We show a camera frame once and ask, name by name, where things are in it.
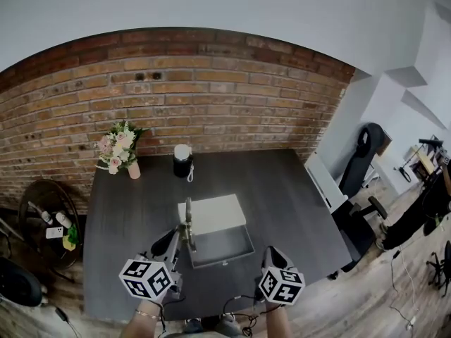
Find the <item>black chair headrest with hole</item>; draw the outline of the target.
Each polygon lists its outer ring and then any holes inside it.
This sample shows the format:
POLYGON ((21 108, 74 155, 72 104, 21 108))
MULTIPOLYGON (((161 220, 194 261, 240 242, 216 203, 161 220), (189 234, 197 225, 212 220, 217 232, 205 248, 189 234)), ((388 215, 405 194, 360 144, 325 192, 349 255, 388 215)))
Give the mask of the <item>black chair headrest with hole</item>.
POLYGON ((32 273, 1 257, 0 297, 21 306, 36 307, 42 303, 43 291, 32 273))

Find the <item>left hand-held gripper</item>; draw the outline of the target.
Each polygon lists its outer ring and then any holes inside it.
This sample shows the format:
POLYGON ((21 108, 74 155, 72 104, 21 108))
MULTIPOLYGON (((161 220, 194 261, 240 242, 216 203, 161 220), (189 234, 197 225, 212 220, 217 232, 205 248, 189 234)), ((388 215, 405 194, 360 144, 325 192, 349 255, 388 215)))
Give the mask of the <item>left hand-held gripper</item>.
MULTIPOLYGON (((152 244, 151 258, 139 253, 126 261, 118 277, 131 296, 153 302, 180 298, 183 279, 175 270, 177 245, 178 228, 174 228, 152 244)), ((188 246, 192 253, 197 252, 193 239, 188 246)))

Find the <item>black swivel chair base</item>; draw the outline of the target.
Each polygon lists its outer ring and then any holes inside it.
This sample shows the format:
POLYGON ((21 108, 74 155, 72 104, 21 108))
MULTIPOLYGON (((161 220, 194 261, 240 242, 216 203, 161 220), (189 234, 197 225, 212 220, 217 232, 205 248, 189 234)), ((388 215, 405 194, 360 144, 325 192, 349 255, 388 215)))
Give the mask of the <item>black swivel chair base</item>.
POLYGON ((443 287, 445 291, 442 298, 447 296, 448 287, 451 285, 451 241, 446 241, 444 257, 440 261, 436 252, 432 252, 431 256, 434 257, 434 261, 427 261, 426 265, 431 266, 434 269, 434 276, 428 282, 428 285, 434 285, 440 291, 443 287))

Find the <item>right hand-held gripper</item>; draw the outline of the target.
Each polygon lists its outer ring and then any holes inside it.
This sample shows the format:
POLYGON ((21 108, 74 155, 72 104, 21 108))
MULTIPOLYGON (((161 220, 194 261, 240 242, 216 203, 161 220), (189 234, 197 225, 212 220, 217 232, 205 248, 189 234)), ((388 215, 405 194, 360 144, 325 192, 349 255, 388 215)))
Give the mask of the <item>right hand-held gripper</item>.
POLYGON ((293 306, 305 288, 304 275, 293 269, 293 262, 279 249, 267 246, 261 262, 263 277, 259 288, 267 302, 293 306))

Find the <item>black office chair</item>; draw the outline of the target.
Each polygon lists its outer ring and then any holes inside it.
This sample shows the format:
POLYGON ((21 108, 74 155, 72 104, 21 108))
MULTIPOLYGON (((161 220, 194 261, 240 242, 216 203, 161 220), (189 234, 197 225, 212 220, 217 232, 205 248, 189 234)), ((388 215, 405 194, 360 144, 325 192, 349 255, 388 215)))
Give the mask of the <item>black office chair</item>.
MULTIPOLYGON (((361 129, 356 149, 338 185, 340 191, 348 198, 351 199, 359 192, 376 151, 383 145, 384 137, 382 127, 376 123, 368 123, 361 129)), ((388 217, 386 210, 375 196, 370 196, 368 201, 369 205, 362 208, 359 204, 352 204, 350 200, 346 200, 332 213, 351 256, 351 261, 341 268, 344 273, 351 271, 360 262, 376 240, 376 234, 366 216, 377 212, 383 219, 388 217)))

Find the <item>clear drink bottle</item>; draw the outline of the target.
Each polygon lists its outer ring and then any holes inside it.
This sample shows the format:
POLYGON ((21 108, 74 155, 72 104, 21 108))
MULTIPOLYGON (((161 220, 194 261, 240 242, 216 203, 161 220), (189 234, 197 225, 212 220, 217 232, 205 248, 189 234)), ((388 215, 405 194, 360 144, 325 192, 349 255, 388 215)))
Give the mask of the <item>clear drink bottle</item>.
POLYGON ((44 210, 43 208, 41 208, 40 206, 37 206, 36 204, 32 203, 31 201, 28 201, 28 206, 31 207, 32 209, 34 209, 38 215, 40 216, 40 218, 48 225, 53 225, 53 218, 51 217, 51 215, 44 210))

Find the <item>person's right forearm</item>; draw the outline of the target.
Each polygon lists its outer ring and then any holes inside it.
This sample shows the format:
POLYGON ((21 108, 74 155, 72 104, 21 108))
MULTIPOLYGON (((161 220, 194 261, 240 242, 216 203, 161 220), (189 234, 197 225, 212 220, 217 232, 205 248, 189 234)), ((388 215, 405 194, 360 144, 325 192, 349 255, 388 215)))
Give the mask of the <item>person's right forearm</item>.
POLYGON ((284 306, 266 302, 265 312, 267 338, 293 338, 284 306))

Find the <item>black desk lamp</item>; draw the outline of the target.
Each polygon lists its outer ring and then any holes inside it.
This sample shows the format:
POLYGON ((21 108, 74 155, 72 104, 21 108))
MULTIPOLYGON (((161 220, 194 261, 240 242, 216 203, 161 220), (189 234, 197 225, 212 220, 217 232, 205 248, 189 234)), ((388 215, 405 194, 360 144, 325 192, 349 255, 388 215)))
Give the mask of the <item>black desk lamp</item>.
POLYGON ((441 161, 448 163, 450 160, 447 150, 443 148, 443 140, 437 138, 419 139, 418 143, 418 146, 411 148, 412 153, 408 156, 408 159, 401 166, 394 168, 408 183, 412 182, 414 173, 408 173, 407 168, 414 170, 412 165, 415 163, 420 163, 426 172, 426 177, 429 177, 436 174, 441 161))

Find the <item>white lidded cup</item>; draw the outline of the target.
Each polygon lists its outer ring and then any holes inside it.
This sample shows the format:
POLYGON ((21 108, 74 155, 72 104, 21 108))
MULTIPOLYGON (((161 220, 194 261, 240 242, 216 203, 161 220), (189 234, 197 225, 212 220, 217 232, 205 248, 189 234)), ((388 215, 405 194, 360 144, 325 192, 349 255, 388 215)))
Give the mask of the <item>white lidded cup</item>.
POLYGON ((69 230, 73 225, 70 218, 63 211, 58 211, 55 218, 67 230, 69 230))

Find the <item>round black side table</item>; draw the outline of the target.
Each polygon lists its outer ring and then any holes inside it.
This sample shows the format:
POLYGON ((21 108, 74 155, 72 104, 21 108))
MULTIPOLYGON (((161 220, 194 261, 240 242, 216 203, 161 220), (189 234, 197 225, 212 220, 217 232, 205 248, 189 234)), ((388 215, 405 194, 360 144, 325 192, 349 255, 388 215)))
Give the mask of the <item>round black side table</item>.
POLYGON ((60 273, 69 269, 79 258, 83 245, 82 230, 75 204, 65 189, 53 180, 37 180, 24 191, 18 208, 20 233, 25 243, 44 261, 46 267, 60 273), (28 206, 28 201, 46 210, 53 218, 53 225, 46 224, 38 213, 28 206), (67 251, 62 238, 46 239, 46 229, 62 226, 55 218, 63 211, 78 229, 79 244, 74 251, 67 251))

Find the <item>person's left forearm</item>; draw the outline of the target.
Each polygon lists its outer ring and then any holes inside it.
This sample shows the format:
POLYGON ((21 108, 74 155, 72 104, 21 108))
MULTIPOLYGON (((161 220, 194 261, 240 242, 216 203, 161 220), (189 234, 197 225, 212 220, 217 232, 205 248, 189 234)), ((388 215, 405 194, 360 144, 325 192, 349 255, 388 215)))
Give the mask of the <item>person's left forearm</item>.
POLYGON ((119 338, 154 338, 156 324, 161 317, 162 309, 161 303, 141 300, 119 338))

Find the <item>black bottle with white lid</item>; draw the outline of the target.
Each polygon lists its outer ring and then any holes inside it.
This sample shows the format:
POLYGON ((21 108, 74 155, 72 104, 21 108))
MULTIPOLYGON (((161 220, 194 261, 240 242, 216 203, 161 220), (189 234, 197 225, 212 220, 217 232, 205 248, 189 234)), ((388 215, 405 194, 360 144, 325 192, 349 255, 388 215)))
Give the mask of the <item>black bottle with white lid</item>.
POLYGON ((173 173, 176 177, 194 179, 194 163, 192 148, 186 144, 178 144, 173 150, 173 173))

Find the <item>person's legs in jeans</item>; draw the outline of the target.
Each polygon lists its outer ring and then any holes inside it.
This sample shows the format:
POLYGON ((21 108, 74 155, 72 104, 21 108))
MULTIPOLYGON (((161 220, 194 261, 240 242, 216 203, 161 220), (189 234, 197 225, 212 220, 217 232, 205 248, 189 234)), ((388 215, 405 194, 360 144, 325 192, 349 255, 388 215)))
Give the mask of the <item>person's legs in jeans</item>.
POLYGON ((182 338, 245 338, 233 313, 185 321, 182 338))

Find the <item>white box with grey drawer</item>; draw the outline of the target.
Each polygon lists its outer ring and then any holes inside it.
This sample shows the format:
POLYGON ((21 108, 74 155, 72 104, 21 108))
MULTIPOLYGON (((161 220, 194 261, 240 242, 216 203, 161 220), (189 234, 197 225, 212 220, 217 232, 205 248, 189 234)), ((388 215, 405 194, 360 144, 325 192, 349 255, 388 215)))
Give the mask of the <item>white box with grey drawer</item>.
POLYGON ((197 252, 188 252, 194 269, 227 265, 254 253, 247 221, 235 194, 178 204, 181 223, 191 223, 197 252))

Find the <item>yellow green toy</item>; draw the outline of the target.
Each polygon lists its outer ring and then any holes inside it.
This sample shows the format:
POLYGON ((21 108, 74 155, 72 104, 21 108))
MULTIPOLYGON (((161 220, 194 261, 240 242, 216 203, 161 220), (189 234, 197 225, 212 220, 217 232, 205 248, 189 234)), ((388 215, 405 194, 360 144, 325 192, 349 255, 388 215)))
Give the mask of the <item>yellow green toy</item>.
POLYGON ((79 244, 78 229, 75 225, 71 225, 67 234, 62 238, 62 244, 67 251, 74 251, 79 244))

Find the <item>pink vase with flowers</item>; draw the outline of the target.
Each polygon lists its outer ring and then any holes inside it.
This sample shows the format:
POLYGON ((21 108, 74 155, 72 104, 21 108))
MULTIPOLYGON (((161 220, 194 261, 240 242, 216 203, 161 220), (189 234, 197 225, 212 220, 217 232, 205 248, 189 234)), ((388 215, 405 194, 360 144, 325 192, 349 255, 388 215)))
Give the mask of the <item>pink vase with flowers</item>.
POLYGON ((97 142, 99 158, 96 169, 105 170, 110 175, 126 170, 131 179, 138 179, 141 172, 137 162, 137 142, 146 131, 146 128, 136 127, 126 120, 115 123, 97 142))

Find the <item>white desk side panel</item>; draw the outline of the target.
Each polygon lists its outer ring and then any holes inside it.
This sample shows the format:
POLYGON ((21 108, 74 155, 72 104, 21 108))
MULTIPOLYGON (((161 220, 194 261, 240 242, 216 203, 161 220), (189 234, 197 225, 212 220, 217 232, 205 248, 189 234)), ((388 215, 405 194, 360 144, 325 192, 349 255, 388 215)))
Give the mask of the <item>white desk side panel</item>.
POLYGON ((334 213, 348 200, 348 196, 341 192, 316 152, 310 155, 304 167, 330 213, 334 213))

